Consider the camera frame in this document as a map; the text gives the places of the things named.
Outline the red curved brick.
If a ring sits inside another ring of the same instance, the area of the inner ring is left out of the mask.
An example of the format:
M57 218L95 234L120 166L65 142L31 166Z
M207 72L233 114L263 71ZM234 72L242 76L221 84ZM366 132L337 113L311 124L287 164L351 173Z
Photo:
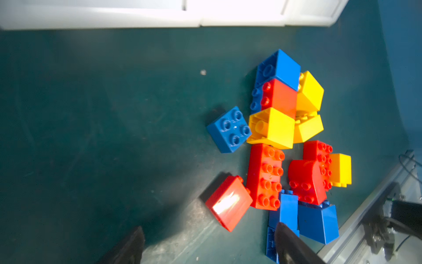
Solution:
M288 170L289 185L300 202L319 206L327 198L316 160L293 160Z

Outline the right white bin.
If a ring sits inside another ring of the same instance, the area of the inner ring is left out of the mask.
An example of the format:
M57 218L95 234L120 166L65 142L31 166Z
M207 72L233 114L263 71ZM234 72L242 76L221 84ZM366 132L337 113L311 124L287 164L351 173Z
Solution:
M335 24L348 0L286 1L282 10L286 25L326 26Z

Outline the long red brick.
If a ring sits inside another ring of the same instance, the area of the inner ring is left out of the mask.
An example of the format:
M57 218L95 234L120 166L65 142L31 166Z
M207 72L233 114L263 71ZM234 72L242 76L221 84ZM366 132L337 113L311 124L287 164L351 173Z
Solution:
M272 146L256 144L251 147L246 188L256 209L276 211L280 207L280 178L285 154Z
M330 156L332 152L333 147L322 141L307 141L303 144L303 159L317 161L322 174L325 191L329 191L333 187L331 182L333 172L330 169L330 165L333 162Z

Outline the white bin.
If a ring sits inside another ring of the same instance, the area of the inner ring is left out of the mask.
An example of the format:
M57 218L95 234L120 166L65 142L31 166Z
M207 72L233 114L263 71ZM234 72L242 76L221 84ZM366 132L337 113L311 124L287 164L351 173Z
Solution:
M1 1L1 29L114 29L200 26L185 1Z
M185 1L200 26L284 26L287 1Z
M286 1L282 10L286 25L326 26L335 24L348 0Z

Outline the yellow brick studs centre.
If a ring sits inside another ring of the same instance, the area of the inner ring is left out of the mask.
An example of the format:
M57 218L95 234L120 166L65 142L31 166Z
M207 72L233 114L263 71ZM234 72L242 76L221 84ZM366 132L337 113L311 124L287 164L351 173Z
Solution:
M295 118L293 143L304 143L324 130L318 112L310 112Z

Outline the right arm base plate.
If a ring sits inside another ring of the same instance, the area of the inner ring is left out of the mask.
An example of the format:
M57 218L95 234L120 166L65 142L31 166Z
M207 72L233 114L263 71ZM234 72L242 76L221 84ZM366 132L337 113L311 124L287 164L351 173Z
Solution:
M401 186L391 183L363 218L365 239L373 254L384 250L391 260L395 246L395 232L422 238L422 205L404 201Z

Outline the middle white bin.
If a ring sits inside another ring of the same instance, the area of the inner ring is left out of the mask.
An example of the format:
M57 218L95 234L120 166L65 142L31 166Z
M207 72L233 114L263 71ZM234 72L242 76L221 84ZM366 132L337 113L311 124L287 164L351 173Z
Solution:
M287 1L185 1L200 26L284 26Z

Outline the long blue brick bottom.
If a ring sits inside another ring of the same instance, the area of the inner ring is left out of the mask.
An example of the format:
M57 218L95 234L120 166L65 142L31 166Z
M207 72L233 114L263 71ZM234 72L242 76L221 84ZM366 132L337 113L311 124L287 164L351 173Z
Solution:
M280 207L276 211L269 212L267 229L266 256L279 264L279 255L276 253L274 234L279 222L287 225L298 237L298 196L292 190L279 192Z

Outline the small blue square brick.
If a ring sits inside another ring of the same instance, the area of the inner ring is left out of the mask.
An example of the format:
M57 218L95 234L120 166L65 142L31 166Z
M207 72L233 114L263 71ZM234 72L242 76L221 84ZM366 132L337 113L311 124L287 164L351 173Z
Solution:
M252 135L250 127L237 106L209 124L207 130L223 154L235 152Z

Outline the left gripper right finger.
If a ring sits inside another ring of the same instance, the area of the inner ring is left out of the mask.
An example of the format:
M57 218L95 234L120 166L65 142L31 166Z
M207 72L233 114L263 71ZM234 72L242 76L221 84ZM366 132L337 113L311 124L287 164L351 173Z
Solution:
M274 238L280 264L325 264L325 262L284 223L278 223Z

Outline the left white bin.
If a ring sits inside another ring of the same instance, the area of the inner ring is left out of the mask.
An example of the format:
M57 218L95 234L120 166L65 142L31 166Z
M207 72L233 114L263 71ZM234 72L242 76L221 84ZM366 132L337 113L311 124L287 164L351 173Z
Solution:
M1 29L114 29L200 26L185 1L1 1Z

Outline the yellow brick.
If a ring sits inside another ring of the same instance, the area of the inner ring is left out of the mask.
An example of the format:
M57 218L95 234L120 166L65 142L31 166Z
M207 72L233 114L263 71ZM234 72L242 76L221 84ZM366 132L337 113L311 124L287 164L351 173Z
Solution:
M331 154L330 158L332 159L330 165L332 172L330 182L332 186L347 188L348 185L352 184L351 156Z
M274 108L251 115L249 127L252 131L247 139L249 144L266 144L279 150L293 148L295 120Z
M297 93L296 116L310 112L318 112L322 106L323 87L309 71L301 73Z

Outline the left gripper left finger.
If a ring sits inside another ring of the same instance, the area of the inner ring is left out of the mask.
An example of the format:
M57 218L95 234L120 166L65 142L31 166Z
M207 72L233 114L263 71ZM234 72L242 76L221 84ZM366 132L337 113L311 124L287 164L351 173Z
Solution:
M139 264L144 247L145 234L142 227L137 226L105 253L97 264Z

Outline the aluminium rail front base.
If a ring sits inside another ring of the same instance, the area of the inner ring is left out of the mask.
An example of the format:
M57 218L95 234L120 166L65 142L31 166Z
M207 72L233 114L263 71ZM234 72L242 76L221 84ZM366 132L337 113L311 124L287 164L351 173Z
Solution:
M422 257L406 242L422 239L422 163L408 150L341 226L340 236L318 252L327 264L405 263Z

